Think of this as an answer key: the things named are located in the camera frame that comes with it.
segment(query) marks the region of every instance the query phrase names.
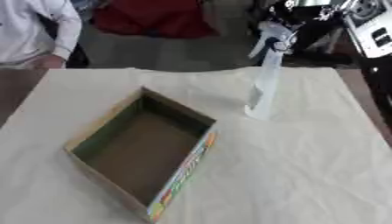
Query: white spray bottle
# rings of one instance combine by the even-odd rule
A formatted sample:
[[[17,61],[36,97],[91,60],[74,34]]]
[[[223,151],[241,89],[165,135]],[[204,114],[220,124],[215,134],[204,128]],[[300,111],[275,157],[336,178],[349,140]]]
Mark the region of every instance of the white spray bottle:
[[[262,22],[259,29],[262,35],[249,57],[254,58],[260,53],[265,56],[245,106],[245,113],[256,119],[267,120],[277,91],[282,58],[295,43],[296,36],[286,27],[273,22]]]

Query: colorful box label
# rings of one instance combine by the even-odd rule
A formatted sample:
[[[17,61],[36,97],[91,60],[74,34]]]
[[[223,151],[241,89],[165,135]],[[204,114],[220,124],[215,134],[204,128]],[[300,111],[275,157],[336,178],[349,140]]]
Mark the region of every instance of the colorful box label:
[[[179,192],[184,182],[191,176],[201,158],[213,146],[215,138],[216,133],[210,132],[207,134],[181,164],[159,195],[153,200],[147,211],[152,221],[158,221],[162,212]]]

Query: wrinkled cloth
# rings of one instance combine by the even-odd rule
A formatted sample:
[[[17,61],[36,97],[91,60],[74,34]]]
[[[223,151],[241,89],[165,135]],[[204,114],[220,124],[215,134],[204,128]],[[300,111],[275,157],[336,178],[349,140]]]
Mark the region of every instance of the wrinkled cloth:
[[[0,223],[143,223],[62,151],[141,86],[218,120],[160,224],[392,223],[392,154],[338,74],[285,68],[261,122],[243,112],[258,71],[51,71],[0,130]]]

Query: hand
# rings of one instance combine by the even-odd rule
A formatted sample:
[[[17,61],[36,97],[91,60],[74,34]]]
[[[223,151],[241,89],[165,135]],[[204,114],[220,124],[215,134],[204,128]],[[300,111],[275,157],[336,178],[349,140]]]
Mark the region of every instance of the hand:
[[[66,61],[54,54],[46,55],[34,62],[34,67],[37,69],[58,69],[64,66]]]

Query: person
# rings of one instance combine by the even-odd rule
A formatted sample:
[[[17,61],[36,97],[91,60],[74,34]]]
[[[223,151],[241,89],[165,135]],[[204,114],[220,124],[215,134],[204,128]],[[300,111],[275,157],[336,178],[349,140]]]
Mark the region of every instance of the person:
[[[59,25],[56,39],[40,16]],[[69,0],[0,0],[0,68],[62,68],[80,34],[81,18]]]

